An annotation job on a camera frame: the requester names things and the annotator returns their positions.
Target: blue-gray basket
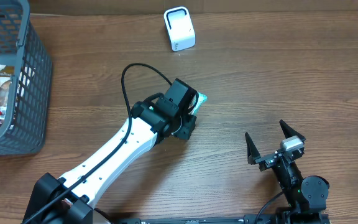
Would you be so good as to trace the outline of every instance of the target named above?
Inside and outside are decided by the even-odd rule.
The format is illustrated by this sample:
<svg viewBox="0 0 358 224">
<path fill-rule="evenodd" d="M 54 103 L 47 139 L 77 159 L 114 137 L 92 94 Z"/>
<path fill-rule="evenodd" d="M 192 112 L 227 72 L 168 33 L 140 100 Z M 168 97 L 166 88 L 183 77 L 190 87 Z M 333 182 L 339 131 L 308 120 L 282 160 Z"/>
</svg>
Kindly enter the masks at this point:
<svg viewBox="0 0 358 224">
<path fill-rule="evenodd" d="M 35 153 L 45 142 L 52 61 L 29 17 L 26 0 L 0 0 L 0 64 L 14 66 L 0 155 Z"/>
</svg>

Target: white arm segment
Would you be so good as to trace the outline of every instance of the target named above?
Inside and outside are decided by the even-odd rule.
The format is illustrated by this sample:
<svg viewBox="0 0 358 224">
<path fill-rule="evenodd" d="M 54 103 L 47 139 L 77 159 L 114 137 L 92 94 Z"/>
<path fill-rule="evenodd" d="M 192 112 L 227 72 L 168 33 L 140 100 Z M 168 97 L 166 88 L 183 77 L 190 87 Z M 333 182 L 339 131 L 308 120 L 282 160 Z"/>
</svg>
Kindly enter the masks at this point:
<svg viewBox="0 0 358 224">
<path fill-rule="evenodd" d="M 61 177 L 66 179 L 64 186 L 73 185 L 81 176 L 102 161 L 125 136 L 128 128 L 128 119 L 118 133 L 112 137 L 104 146 L 95 152 L 89 159 L 82 164 L 64 173 Z M 143 153 L 149 151 L 155 144 L 157 133 L 153 133 L 151 126 L 140 118 L 132 118 L 132 128 L 127 143 L 104 163 L 98 170 L 91 174 L 85 183 L 73 189 L 73 193 L 78 197 L 86 195 L 89 197 L 88 205 L 95 208 L 97 202 L 102 197 L 107 188 L 117 179 L 117 177 Z"/>
</svg>

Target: wooden tabletop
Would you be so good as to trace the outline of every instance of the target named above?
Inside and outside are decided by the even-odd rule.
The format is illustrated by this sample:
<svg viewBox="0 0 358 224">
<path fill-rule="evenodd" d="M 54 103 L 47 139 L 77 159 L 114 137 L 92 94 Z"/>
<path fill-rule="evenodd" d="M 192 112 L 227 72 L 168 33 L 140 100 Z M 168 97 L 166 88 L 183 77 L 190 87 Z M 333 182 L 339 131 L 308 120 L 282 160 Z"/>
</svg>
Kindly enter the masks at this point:
<svg viewBox="0 0 358 224">
<path fill-rule="evenodd" d="M 358 12 L 193 14 L 196 45 L 172 52 L 162 15 L 43 17 L 31 21 L 53 59 L 45 147 L 0 156 L 0 223 L 20 223 L 36 180 L 59 177 L 121 127 L 122 69 L 158 68 L 208 95 L 189 141 L 173 137 L 130 165 L 103 195 L 107 213 L 141 218 L 257 213 L 280 191 L 247 164 L 244 133 L 261 154 L 279 148 L 284 119 L 307 138 L 302 175 L 331 184 L 332 223 L 358 223 Z M 129 101 L 168 85 L 131 68 Z M 281 198 L 267 210 L 285 206 Z"/>
</svg>

